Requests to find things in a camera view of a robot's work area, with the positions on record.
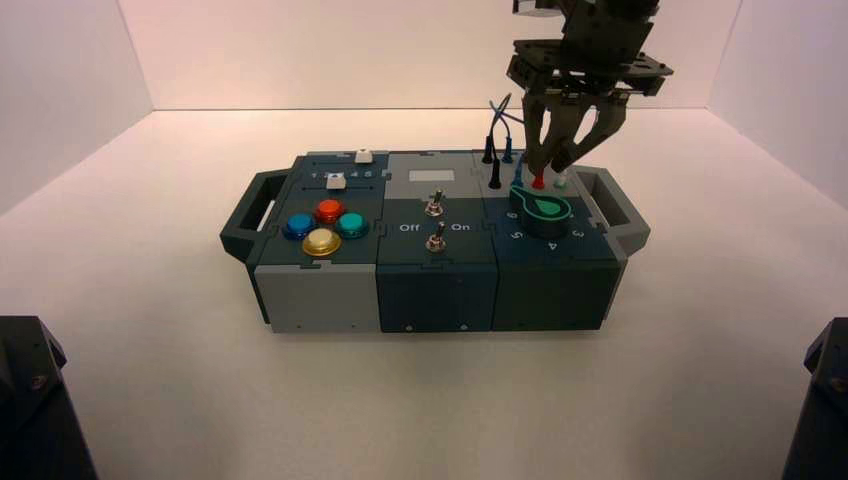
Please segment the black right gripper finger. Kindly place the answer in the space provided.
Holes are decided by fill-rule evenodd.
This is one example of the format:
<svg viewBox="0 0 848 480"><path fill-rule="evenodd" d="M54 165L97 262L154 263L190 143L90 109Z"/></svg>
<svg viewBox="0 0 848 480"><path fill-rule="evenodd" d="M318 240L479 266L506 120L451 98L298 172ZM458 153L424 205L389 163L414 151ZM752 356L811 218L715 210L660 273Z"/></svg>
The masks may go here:
<svg viewBox="0 0 848 480"><path fill-rule="evenodd" d="M618 97L580 97L567 104L561 110L566 114L565 123L562 137L551 156L551 168L565 170L617 133L626 119L627 102L627 99ZM576 136L580 124L591 108L596 110L595 120L589 132L578 141Z"/></svg>
<svg viewBox="0 0 848 480"><path fill-rule="evenodd" d="M522 98L526 140L525 163L536 177L542 176L551 162L551 141L547 134L542 133L545 114L550 104L549 98L545 95L526 93Z"/></svg>

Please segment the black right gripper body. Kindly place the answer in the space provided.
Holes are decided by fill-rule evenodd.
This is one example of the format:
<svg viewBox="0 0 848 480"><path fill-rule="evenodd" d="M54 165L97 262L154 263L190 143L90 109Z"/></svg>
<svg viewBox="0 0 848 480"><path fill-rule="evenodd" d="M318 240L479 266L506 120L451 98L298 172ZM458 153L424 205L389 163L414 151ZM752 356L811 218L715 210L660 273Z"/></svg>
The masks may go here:
<svg viewBox="0 0 848 480"><path fill-rule="evenodd" d="M560 39L516 40L507 76L528 101L545 94L652 97L673 69L644 50L657 1L514 1L517 16L561 17Z"/></svg>

